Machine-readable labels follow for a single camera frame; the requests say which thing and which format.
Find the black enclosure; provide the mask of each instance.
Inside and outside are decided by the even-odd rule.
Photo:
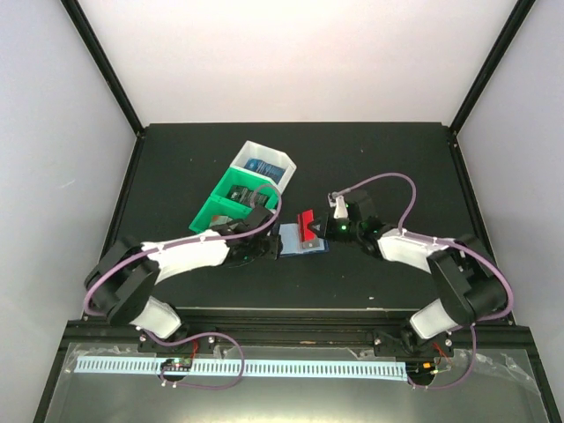
[[[286,152],[298,167],[284,193],[283,222],[294,222],[297,213],[308,208],[322,209],[330,191],[396,171],[408,174],[418,187],[407,227],[438,236],[473,233],[491,252],[456,136],[534,0],[516,2],[450,127],[434,122],[288,122],[144,128],[78,1],[62,3],[137,136],[104,251],[123,234],[140,241],[189,235],[190,221],[249,139]],[[367,189],[382,219],[396,222],[409,201],[407,184],[379,181]],[[430,280],[401,264],[376,262],[331,245],[329,254],[276,263],[257,259],[236,269],[200,269],[161,284],[154,293],[173,302],[186,322],[224,331],[243,345],[299,345],[307,338],[318,345],[370,347],[374,330],[400,324],[436,298]],[[477,332],[479,348],[527,352],[548,417],[561,421],[529,329],[514,325],[510,315],[479,325]],[[138,332],[131,327],[108,328],[102,320],[86,317],[69,322],[35,421],[47,415],[69,344],[137,340]],[[469,331],[460,330],[454,341],[469,347]]]

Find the black tabletop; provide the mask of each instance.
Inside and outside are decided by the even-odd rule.
[[[437,236],[472,233],[456,170],[439,123],[174,123],[149,126],[118,235],[164,241],[188,226],[246,140],[286,152],[297,165],[281,222],[327,207],[327,193],[374,174],[401,172],[418,199],[406,227]],[[403,180],[367,186],[384,221],[410,200]],[[436,298],[426,273],[380,262],[338,244],[310,256],[256,259],[159,284],[155,296],[180,308],[415,309]]]

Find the white backdrop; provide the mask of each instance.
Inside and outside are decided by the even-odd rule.
[[[29,423],[135,135],[60,2],[0,10],[0,421]]]
[[[144,125],[449,124],[516,0],[83,0]]]
[[[564,415],[564,2],[536,2],[458,139],[493,251]]]

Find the green box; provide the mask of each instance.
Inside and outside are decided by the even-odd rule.
[[[194,220],[192,220],[189,226],[190,230],[196,234],[202,233],[209,228],[212,217],[216,215],[229,216],[231,219],[245,219],[252,209],[226,198],[229,190],[234,185],[256,189],[265,183],[271,184],[267,179],[263,179],[255,174],[250,174],[233,167],[228,168],[204,203],[204,207],[200,209]],[[274,189],[263,188],[260,192],[269,198],[265,205],[266,208],[276,208],[278,197]]]
[[[268,181],[267,179],[263,179],[260,176],[256,176],[255,174],[243,172],[242,170],[236,169],[234,167],[230,167],[227,169],[211,194],[213,196],[215,195],[221,198],[225,198],[227,201],[231,201],[227,198],[227,194],[229,193],[231,187],[233,187],[234,185],[241,185],[248,189],[256,189],[261,185],[264,185],[265,183],[272,185],[272,182]],[[269,198],[266,202],[265,207],[267,209],[275,208],[276,204],[278,204],[278,197],[276,196],[274,189],[263,188],[260,192],[261,194],[265,194]]]
[[[211,195],[204,207],[200,209],[192,223],[190,230],[196,234],[200,234],[210,226],[212,217],[216,215],[229,216],[231,219],[245,219],[251,212],[250,207],[238,204],[235,201],[229,201],[226,198]]]

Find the purple cable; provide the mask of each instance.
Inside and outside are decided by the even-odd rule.
[[[454,388],[455,386],[458,386],[466,379],[468,379],[468,377],[472,373],[472,370],[474,369],[474,364],[476,363],[476,330],[474,329],[474,324],[470,325],[470,333],[472,335],[472,356],[470,357],[470,364],[468,365],[468,368],[466,369],[466,371],[462,376],[460,376],[454,382],[442,386],[418,385],[417,383],[412,381],[412,378],[409,376],[407,376],[407,382],[410,383],[411,386],[413,386],[413,388],[424,388],[425,390],[448,390],[450,388]]]
[[[230,383],[226,383],[225,385],[210,386],[210,385],[200,385],[197,383],[176,382],[176,385],[178,386],[197,388],[199,390],[228,390],[229,388],[232,388],[237,383],[239,383],[243,377],[243,373],[245,372],[245,355],[243,354],[243,350],[241,349],[241,346],[237,341],[235,341],[233,338],[231,338],[229,335],[226,335],[225,333],[219,333],[219,332],[198,333],[197,335],[194,335],[192,337],[188,337],[185,339],[181,339],[180,341],[174,341],[174,342],[163,341],[162,339],[159,339],[154,333],[148,330],[146,331],[146,333],[149,336],[149,338],[151,338],[155,343],[162,346],[178,346],[178,345],[186,344],[187,342],[194,341],[199,338],[217,337],[217,338],[227,339],[235,346],[235,348],[237,348],[237,350],[239,350],[239,354],[241,355],[241,369],[239,370],[237,376]],[[167,383],[169,381],[165,379],[164,373],[165,373],[165,369],[163,369],[163,371],[160,372],[160,380],[163,381],[163,383]]]
[[[513,309],[513,305],[514,305],[514,302],[515,302],[515,296],[513,294],[513,289],[511,289],[511,285],[509,284],[509,282],[505,278],[505,276],[503,276],[503,273],[501,273],[501,271],[493,263],[491,263],[489,260],[487,260],[485,257],[481,256],[476,251],[465,247],[464,245],[457,244],[457,243],[455,243],[451,240],[445,240],[444,238],[434,238],[433,236],[416,234],[414,232],[408,232],[408,231],[405,231],[405,230],[404,230],[404,236],[407,237],[407,238],[411,238],[413,240],[417,240],[417,241],[427,241],[427,242],[431,241],[431,242],[436,242],[437,244],[446,245],[446,246],[451,247],[453,249],[458,249],[458,250],[464,252],[465,254],[467,254],[468,256],[475,258],[480,263],[484,264],[485,267],[487,267],[494,274],[494,276],[497,279],[499,279],[499,281],[503,285],[503,288],[505,289],[505,292],[507,293],[508,304],[502,311],[500,311],[498,313],[493,313],[492,315],[486,315],[486,316],[478,319],[480,322],[483,322],[483,321],[486,321],[486,320],[501,319],[502,317],[505,317],[506,315],[511,313],[511,310]]]
[[[199,237],[190,238],[190,239],[187,239],[187,240],[173,241],[173,242],[169,242],[168,244],[166,244],[163,247],[163,249],[172,249],[174,247],[180,247],[181,245],[191,244],[191,243],[194,243],[194,242],[236,240],[238,238],[245,238],[247,236],[251,236],[251,235],[257,234],[259,232],[262,232],[264,229],[266,229],[268,226],[270,226],[272,223],[274,223],[274,221],[276,221],[276,219],[278,218],[278,215],[280,214],[280,210],[282,209],[282,196],[280,195],[280,192],[276,189],[276,187],[270,185],[269,183],[265,183],[263,185],[260,185],[253,191],[253,194],[251,196],[251,203],[254,204],[256,193],[258,193],[262,188],[266,188],[266,187],[274,190],[274,192],[276,193],[276,196],[278,197],[278,205],[276,207],[276,211],[272,214],[272,217],[264,225],[261,225],[256,229],[253,229],[253,230],[248,231],[248,232],[244,232],[242,234],[225,235],[225,236],[210,236],[210,237],[205,238],[203,241]],[[93,297],[94,293],[96,292],[96,290],[98,288],[100,288],[100,286],[102,286],[102,284],[104,284],[108,279],[110,279],[112,276],[114,276],[118,271],[123,269],[125,266],[127,266],[127,265],[129,265],[129,264],[131,264],[131,263],[133,263],[133,262],[135,262],[135,261],[137,261],[137,260],[139,260],[143,257],[147,257],[150,254],[156,253],[158,251],[159,251],[159,249],[147,249],[146,251],[141,251],[141,252],[139,252],[139,253],[137,253],[137,254],[129,257],[129,258],[126,258],[122,262],[116,264],[109,271],[104,273],[100,277],[100,279],[98,279],[94,283],[94,285],[92,285],[90,287],[90,289],[86,292],[86,297],[85,297],[84,304],[83,304],[85,313],[87,313],[88,315],[104,315],[103,313],[90,308],[90,302],[92,301],[92,297]]]
[[[404,213],[402,214],[401,218],[397,222],[397,229],[399,229],[399,231],[401,233],[403,233],[404,236],[407,236],[407,237],[410,237],[410,238],[413,238],[413,239],[419,240],[419,241],[438,242],[440,244],[448,245],[449,247],[459,249],[460,251],[463,251],[468,256],[472,256],[473,258],[475,258],[476,260],[478,260],[479,262],[484,264],[485,267],[487,267],[495,275],[495,277],[500,280],[500,282],[503,285],[503,287],[505,288],[505,291],[506,291],[507,296],[508,296],[507,306],[502,311],[500,311],[498,313],[493,313],[492,315],[487,315],[485,317],[482,317],[479,320],[485,321],[485,320],[500,319],[502,317],[505,317],[509,313],[511,313],[511,310],[513,309],[513,304],[514,304],[513,290],[511,289],[511,285],[506,280],[505,276],[503,276],[503,274],[500,272],[500,270],[493,263],[490,263],[488,260],[486,260],[483,256],[481,256],[477,252],[475,252],[471,249],[468,249],[465,246],[456,244],[453,241],[445,240],[443,238],[435,238],[433,236],[428,236],[428,235],[423,235],[423,234],[416,234],[414,232],[407,232],[404,229],[405,219],[407,219],[407,216],[412,211],[412,208],[415,205],[415,199],[417,198],[417,189],[415,187],[415,182],[413,181],[412,178],[410,178],[406,174],[400,174],[398,172],[388,172],[388,173],[385,173],[385,174],[377,174],[376,176],[372,176],[370,178],[365,179],[364,181],[361,181],[359,183],[354,184],[352,187],[342,189],[338,192],[333,192],[331,195],[333,196],[333,198],[336,198],[338,196],[342,196],[343,194],[351,192],[352,190],[357,189],[357,188],[361,187],[362,185],[366,185],[369,182],[376,181],[376,180],[382,179],[382,178],[387,178],[387,177],[396,177],[396,178],[405,179],[412,186],[412,200],[409,202],[409,204],[405,208]]]
[[[415,199],[417,197],[417,190],[416,190],[416,187],[415,187],[415,182],[413,182],[412,178],[410,178],[406,174],[400,174],[400,173],[396,173],[396,172],[389,172],[389,173],[386,173],[386,174],[377,174],[376,176],[372,176],[371,178],[368,178],[368,179],[366,179],[362,182],[359,182],[359,183],[353,185],[350,188],[343,189],[339,192],[334,192],[332,194],[332,196],[333,196],[333,198],[336,198],[338,196],[346,194],[347,192],[352,191],[353,189],[357,189],[357,188],[361,187],[362,185],[365,185],[365,184],[367,184],[371,181],[375,181],[377,179],[381,179],[381,178],[385,178],[385,177],[389,177],[389,176],[394,176],[394,177],[405,179],[412,186],[412,200],[407,205],[407,208],[405,209],[404,214],[402,214],[401,218],[397,222],[397,228],[399,229],[399,231],[404,236],[407,236],[408,238],[412,238],[414,240],[437,242],[439,244],[447,245],[447,246],[452,247],[454,249],[458,249],[460,251],[463,251],[468,256],[471,256],[471,257],[475,258],[476,260],[478,260],[479,262],[481,262],[482,264],[484,264],[485,267],[487,267],[495,275],[495,277],[500,280],[500,282],[503,285],[503,287],[505,288],[505,291],[506,291],[507,296],[508,296],[507,306],[502,311],[500,311],[498,313],[493,313],[492,315],[487,315],[485,317],[482,317],[481,319],[479,319],[480,321],[500,319],[502,317],[505,317],[509,313],[511,313],[511,310],[513,309],[513,305],[514,305],[514,301],[515,301],[513,290],[511,289],[511,285],[506,280],[505,276],[503,276],[503,273],[501,273],[501,271],[493,263],[490,263],[487,259],[485,259],[483,256],[481,256],[477,252],[475,252],[471,249],[468,249],[467,247],[465,247],[463,245],[456,244],[455,242],[453,242],[451,240],[445,240],[443,238],[435,238],[433,236],[416,234],[416,233],[413,233],[413,232],[407,232],[407,230],[404,229],[405,219],[407,218],[407,216],[409,215],[413,206],[415,205]],[[468,378],[468,376],[471,374],[471,371],[474,368],[474,361],[476,359],[476,331],[474,330],[474,324],[472,324],[470,326],[470,332],[471,332],[471,335],[472,335],[472,356],[471,356],[470,365],[466,369],[466,372],[464,373],[464,375],[462,375],[459,379],[457,379],[456,381],[454,381],[452,383],[449,383],[449,384],[444,385],[444,386],[438,386],[438,387],[422,387],[422,386],[419,386],[416,383],[414,383],[409,378],[409,376],[408,376],[408,382],[413,387],[426,388],[428,390],[446,390],[446,389],[449,389],[449,388],[454,388],[455,386],[464,382]]]
[[[333,199],[334,199],[334,198],[337,198],[338,196],[342,196],[342,195],[344,195],[348,192],[351,192],[353,189],[360,188],[362,185],[366,185],[369,182],[376,181],[376,180],[382,179],[382,178],[388,178],[388,177],[405,179],[412,186],[412,200],[409,202],[409,204],[405,208],[404,214],[402,214],[401,218],[399,218],[399,221],[397,222],[397,228],[401,231],[401,230],[404,229],[404,222],[407,219],[407,216],[409,215],[409,213],[412,211],[412,208],[415,205],[415,199],[417,198],[417,188],[415,187],[415,182],[413,181],[412,178],[410,178],[406,174],[400,174],[398,172],[388,172],[388,173],[385,173],[385,174],[377,174],[376,176],[372,176],[368,179],[365,179],[364,181],[361,181],[361,182],[353,185],[352,187],[342,189],[339,192],[333,192],[331,195],[333,196]]]

